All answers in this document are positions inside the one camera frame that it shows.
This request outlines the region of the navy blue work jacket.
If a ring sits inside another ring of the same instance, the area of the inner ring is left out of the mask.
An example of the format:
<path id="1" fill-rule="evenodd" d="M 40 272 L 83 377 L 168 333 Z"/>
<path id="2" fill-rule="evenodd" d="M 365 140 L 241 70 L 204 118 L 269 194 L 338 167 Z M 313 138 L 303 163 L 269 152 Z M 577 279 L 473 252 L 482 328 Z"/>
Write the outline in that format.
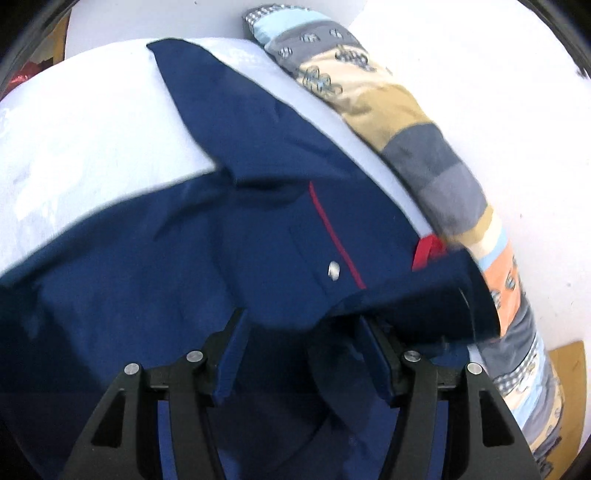
<path id="1" fill-rule="evenodd" d="M 211 427 L 231 479 L 373 479 L 397 414 L 356 321 L 463 365 L 499 334 L 466 251 L 419 266 L 405 214 L 293 108 L 204 48 L 146 48 L 211 173 L 102 210 L 1 279 L 1 415 L 44 479 L 122 366 L 242 322 Z"/>

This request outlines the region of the wooden bed headboard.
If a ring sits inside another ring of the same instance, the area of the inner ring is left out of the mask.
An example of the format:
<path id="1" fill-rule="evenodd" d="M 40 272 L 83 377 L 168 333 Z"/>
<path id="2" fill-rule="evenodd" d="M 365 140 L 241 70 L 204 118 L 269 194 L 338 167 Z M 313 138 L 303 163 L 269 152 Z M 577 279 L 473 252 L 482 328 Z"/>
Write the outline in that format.
<path id="1" fill-rule="evenodd" d="M 579 453 L 587 402 L 586 357 L 583 341 L 554 349 L 550 359 L 564 391 L 564 412 L 560 428 L 561 441 L 547 460 L 553 470 L 548 479 L 560 479 Z"/>

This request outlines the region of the long patchwork body pillow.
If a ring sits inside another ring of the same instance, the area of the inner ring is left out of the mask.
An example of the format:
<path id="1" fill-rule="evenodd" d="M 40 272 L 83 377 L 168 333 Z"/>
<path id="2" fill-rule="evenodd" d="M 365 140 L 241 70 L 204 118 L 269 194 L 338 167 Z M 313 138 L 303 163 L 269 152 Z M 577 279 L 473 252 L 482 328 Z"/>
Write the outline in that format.
<path id="1" fill-rule="evenodd" d="M 565 399 L 522 286 L 500 217 L 468 166 L 394 75 L 356 37 L 301 6 L 252 8 L 243 22 L 297 83 L 338 112 L 410 191 L 433 232 L 420 243 L 426 262 L 453 247 L 477 261 L 495 303 L 496 340 L 474 347 L 520 426 L 542 477 L 559 444 Z"/>

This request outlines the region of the light blue cloud bedsheet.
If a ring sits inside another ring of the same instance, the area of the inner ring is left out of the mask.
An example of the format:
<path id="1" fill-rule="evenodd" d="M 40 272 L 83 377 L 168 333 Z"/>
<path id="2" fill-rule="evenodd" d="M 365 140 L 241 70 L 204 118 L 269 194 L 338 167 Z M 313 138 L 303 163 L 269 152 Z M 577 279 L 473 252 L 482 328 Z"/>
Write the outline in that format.
<path id="1" fill-rule="evenodd" d="M 133 40 L 1 103 L 1 281 L 408 273 L 432 233 L 328 104 L 243 40 Z"/>

